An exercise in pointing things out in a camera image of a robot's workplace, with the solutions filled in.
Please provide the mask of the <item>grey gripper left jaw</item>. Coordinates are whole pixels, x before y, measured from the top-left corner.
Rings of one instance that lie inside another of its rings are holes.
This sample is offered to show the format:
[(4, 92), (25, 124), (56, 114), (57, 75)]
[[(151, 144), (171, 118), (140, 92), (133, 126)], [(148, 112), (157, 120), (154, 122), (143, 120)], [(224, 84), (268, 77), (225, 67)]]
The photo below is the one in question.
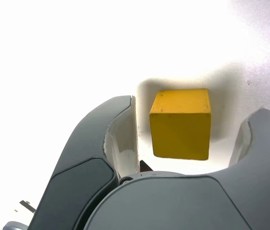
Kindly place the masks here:
[(139, 172), (137, 147), (135, 97), (113, 97), (89, 112), (70, 135), (29, 229), (83, 229), (120, 179)]

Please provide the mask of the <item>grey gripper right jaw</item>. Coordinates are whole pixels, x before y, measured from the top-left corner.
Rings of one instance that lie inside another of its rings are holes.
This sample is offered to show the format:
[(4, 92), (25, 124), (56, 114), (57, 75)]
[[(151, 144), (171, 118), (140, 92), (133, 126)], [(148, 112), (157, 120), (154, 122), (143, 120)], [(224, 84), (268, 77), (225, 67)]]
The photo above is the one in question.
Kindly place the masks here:
[(87, 230), (270, 230), (270, 110), (245, 124), (251, 140), (217, 172), (135, 178), (110, 192)]

